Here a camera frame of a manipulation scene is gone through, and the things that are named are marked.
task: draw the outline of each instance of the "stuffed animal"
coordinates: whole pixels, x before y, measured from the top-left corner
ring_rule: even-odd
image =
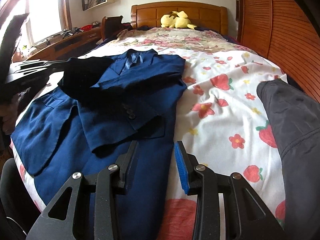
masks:
[[[161,17],[161,27],[166,28],[190,28],[195,29],[196,25],[191,24],[190,20],[188,19],[188,15],[184,12],[175,12],[173,11],[172,14],[165,14]]]

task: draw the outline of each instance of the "window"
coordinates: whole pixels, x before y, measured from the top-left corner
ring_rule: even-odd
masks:
[[[44,39],[61,33],[68,26],[65,24],[63,0],[20,0],[0,30],[0,42],[7,26],[14,15],[29,13],[28,21],[22,27],[22,37],[18,48],[31,48]]]

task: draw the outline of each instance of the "white bed sheet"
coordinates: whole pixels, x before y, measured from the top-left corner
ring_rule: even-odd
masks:
[[[282,224],[285,194],[281,160],[266,123],[263,104],[256,95],[261,81],[275,78],[286,81],[280,68],[243,50],[208,53],[159,44],[141,46],[136,42],[125,45],[111,42],[84,57],[117,55],[128,49],[154,49],[159,54],[177,54],[186,59],[183,80],[188,88],[177,105],[174,141],[182,140],[188,153],[216,173],[243,174]],[[57,87],[62,76],[63,72],[52,74],[36,98]],[[42,211],[45,204],[36,191],[33,177],[24,169],[13,144],[12,148],[24,185]],[[182,190],[174,157],[166,199],[158,240],[191,239],[196,197],[186,196]]]

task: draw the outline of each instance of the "floral blanket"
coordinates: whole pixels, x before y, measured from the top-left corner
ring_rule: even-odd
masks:
[[[281,160],[263,104],[256,94],[262,81],[276,78],[286,81],[282,70],[210,31],[162,28],[123,31],[117,40],[83,57],[118,55],[129,49],[154,49],[159,54],[177,54],[186,59],[183,81],[188,88],[177,105],[174,141],[182,140],[188,153],[216,173],[228,176],[241,173],[283,225],[285,194]],[[51,75],[50,84],[38,97],[53,90],[62,75]],[[14,145],[12,148],[24,185],[42,211],[45,205],[33,177],[24,169]],[[166,199],[158,240],[191,240],[196,196],[187,196],[182,190],[174,157]],[[224,215],[222,200],[220,214]],[[224,220],[220,226],[220,239],[225,239]]]
[[[123,30],[118,39],[110,42],[117,46],[156,45],[172,49],[191,49],[213,54],[218,51],[247,50],[247,47],[229,43],[214,31],[195,31],[176,28],[152,28],[149,31]]]

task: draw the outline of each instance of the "wooden wardrobe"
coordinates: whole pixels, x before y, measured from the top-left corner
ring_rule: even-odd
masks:
[[[237,40],[320,102],[320,38],[294,0],[239,0]]]

